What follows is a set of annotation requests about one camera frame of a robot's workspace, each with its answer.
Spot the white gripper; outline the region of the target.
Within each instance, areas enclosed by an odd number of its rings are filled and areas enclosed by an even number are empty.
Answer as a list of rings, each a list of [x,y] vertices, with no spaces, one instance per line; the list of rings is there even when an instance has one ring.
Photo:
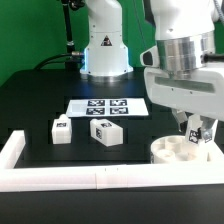
[[[160,69],[147,67],[144,80],[153,103],[173,108],[180,132],[187,128],[185,112],[194,113],[204,116],[201,117],[202,139],[206,143],[214,140],[216,119],[224,121],[224,64],[208,64],[196,69],[188,80],[172,79]]]

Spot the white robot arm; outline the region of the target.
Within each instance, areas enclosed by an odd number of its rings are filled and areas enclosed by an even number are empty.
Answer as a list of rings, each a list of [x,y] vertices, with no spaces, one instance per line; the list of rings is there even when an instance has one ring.
[[[86,0],[89,44],[80,73],[114,81],[132,70],[122,40],[117,0]],[[155,45],[140,56],[149,99],[170,107],[186,123],[190,141],[215,136],[224,121],[224,56],[215,53],[214,22],[224,0],[143,0],[146,21],[155,27]]]

